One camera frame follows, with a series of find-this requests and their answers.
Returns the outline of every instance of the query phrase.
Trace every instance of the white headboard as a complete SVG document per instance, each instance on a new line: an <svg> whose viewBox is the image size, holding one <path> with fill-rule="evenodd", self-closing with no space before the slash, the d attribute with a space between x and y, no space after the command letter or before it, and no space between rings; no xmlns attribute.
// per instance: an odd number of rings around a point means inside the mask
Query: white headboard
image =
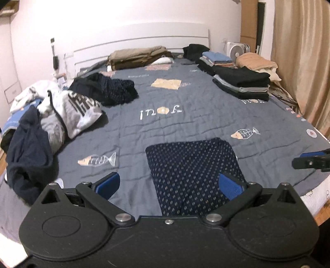
<svg viewBox="0 0 330 268"><path fill-rule="evenodd" d="M189 22L150 22L113 28L94 36L75 39L73 57L76 73L106 59L113 51L131 48L165 46L171 52L182 52L189 44L209 47L206 25Z"/></svg>

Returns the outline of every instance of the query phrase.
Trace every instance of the white fan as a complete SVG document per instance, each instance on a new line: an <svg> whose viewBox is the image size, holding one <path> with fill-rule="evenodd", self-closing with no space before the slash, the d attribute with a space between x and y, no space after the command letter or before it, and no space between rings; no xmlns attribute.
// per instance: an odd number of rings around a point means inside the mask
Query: white fan
<svg viewBox="0 0 330 268"><path fill-rule="evenodd" d="M234 63L236 63L237 57L243 55L246 52L250 52L249 45L243 43L227 42L226 54L233 60Z"/></svg>

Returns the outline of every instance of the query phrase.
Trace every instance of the beige curtain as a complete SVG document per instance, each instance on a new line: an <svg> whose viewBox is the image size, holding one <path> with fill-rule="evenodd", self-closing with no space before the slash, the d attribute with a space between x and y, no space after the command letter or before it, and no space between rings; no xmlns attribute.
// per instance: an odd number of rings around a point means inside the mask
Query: beige curtain
<svg viewBox="0 0 330 268"><path fill-rule="evenodd" d="M302 115L330 138L330 5L275 0L272 60Z"/></svg>

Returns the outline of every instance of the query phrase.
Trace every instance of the drawstring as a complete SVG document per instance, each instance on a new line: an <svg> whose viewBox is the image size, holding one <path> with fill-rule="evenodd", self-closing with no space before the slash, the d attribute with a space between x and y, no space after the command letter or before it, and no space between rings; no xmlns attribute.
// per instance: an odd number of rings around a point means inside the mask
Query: drawstring
<svg viewBox="0 0 330 268"><path fill-rule="evenodd" d="M59 115L59 113L58 113L58 112L56 111L56 109L54 108L54 105L53 105L53 96L52 96L52 94L51 94L51 91L48 90L47 92L48 92L48 96L49 96L49 100L50 100L50 106L51 106L51 108L53 109L53 111L54 111L54 113L55 113L57 119L60 121L61 125L62 125L63 128L64 128L65 139L67 139L67 140L69 141L70 138L69 138L69 135L68 135L68 129L66 128L66 125L65 125L65 123L64 123L64 121L63 121L63 119L62 119L62 117Z"/></svg>

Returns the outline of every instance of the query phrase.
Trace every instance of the wooden floor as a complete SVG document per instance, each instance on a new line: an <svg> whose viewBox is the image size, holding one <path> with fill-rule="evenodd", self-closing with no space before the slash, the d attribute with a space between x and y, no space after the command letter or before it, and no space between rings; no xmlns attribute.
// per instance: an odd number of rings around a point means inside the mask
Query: wooden floor
<svg viewBox="0 0 330 268"><path fill-rule="evenodd" d="M6 154L0 151L0 174L3 173L6 166L7 166ZM323 206L321 211L316 215L315 221L317 222L318 225L321 225L329 218L330 218L330 200Z"/></svg>

